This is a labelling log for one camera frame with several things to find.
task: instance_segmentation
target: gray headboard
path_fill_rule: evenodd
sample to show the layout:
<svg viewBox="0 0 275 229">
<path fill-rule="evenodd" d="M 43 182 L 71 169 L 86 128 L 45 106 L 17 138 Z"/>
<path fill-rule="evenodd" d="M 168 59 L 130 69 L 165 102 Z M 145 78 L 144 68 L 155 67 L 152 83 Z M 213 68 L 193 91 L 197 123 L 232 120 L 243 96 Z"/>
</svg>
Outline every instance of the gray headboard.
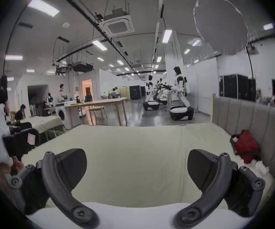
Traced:
<svg viewBox="0 0 275 229">
<path fill-rule="evenodd" d="M 264 165 L 275 178 L 275 108 L 213 96 L 212 122 L 230 135 L 249 130 L 260 146 Z"/>
</svg>

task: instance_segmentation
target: concrete floor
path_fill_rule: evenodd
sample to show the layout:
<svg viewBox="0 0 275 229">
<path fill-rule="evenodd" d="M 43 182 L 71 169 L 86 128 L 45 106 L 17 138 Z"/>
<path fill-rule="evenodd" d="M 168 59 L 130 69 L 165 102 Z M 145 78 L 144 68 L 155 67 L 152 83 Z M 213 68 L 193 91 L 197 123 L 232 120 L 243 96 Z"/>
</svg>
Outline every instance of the concrete floor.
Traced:
<svg viewBox="0 0 275 229">
<path fill-rule="evenodd" d="M 179 125 L 179 124 L 193 124 L 193 123 L 208 123 L 210 116 L 203 113 L 195 113 L 193 120 L 174 121 L 171 119 L 169 110 L 165 111 L 165 106 L 161 105 L 157 111 L 145 111 L 143 107 L 139 107 L 141 100 L 129 100 L 125 102 L 125 111 L 127 114 L 128 126 L 160 126 L 160 125 Z M 104 114 L 104 119 L 101 117 L 101 112 L 96 111 L 97 122 L 95 123 L 95 116 L 92 113 L 94 125 L 111 125 L 119 126 L 115 105 L 106 105 L 106 112 L 108 117 Z M 118 105 L 119 114 L 122 126 L 126 126 L 126 121 L 123 113 L 122 105 Z M 85 124 L 91 125 L 89 111 L 86 110 L 84 117 Z"/>
</svg>

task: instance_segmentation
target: white washing machine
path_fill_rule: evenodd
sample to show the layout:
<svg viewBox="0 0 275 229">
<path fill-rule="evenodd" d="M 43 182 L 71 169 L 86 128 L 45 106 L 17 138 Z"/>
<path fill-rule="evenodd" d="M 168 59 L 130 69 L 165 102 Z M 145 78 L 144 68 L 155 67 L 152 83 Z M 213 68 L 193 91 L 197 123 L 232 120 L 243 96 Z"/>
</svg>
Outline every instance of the white washing machine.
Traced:
<svg viewBox="0 0 275 229">
<path fill-rule="evenodd" d="M 70 112 L 72 117 L 73 127 L 81 124 L 79 119 L 78 108 L 68 108 L 66 106 L 56 106 L 56 115 L 59 116 L 63 122 L 65 129 L 71 129 Z"/>
</svg>

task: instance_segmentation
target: label sticker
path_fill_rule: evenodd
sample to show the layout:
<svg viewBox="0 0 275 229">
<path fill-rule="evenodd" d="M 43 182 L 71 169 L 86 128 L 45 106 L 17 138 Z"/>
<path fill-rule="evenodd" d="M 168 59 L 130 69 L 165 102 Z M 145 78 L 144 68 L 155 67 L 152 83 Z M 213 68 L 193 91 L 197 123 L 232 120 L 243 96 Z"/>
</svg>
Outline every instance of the label sticker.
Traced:
<svg viewBox="0 0 275 229">
<path fill-rule="evenodd" d="M 29 143 L 29 145 L 35 145 L 35 140 L 36 140 L 36 136 L 28 133 L 27 142 Z"/>
</svg>

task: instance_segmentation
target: wooden table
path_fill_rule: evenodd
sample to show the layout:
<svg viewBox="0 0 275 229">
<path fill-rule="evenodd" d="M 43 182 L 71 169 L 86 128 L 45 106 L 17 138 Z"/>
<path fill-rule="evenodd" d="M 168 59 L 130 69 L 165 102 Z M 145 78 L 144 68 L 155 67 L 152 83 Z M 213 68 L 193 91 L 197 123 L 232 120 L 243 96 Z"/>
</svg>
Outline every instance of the wooden table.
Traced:
<svg viewBox="0 0 275 229">
<path fill-rule="evenodd" d="M 126 100 L 126 99 L 127 99 L 126 97 L 113 98 L 113 99 L 102 99 L 102 100 L 96 100 L 96 101 L 92 101 L 92 102 L 87 102 L 87 103 L 84 103 L 84 104 L 69 105 L 67 107 L 69 107 L 69 108 L 79 107 L 80 110 L 81 110 L 81 113 L 82 113 L 82 107 L 87 107 L 87 106 L 102 106 L 102 105 L 112 105 L 112 104 L 114 104 L 114 105 L 116 105 L 116 112 L 117 112 L 118 122 L 119 122 L 119 125 L 121 126 L 122 123 L 120 121 L 118 104 L 122 103 L 122 108 L 124 110 L 124 116 L 125 116 L 125 120 L 126 120 L 126 126 L 128 126 L 127 116 L 126 116 L 126 111 L 125 111 L 125 106 L 124 106 L 124 100 Z M 91 122 L 93 124 L 93 119 L 92 119 L 92 115 L 91 115 L 90 109 L 89 109 L 89 113 L 90 113 L 90 117 L 91 117 Z"/>
</svg>

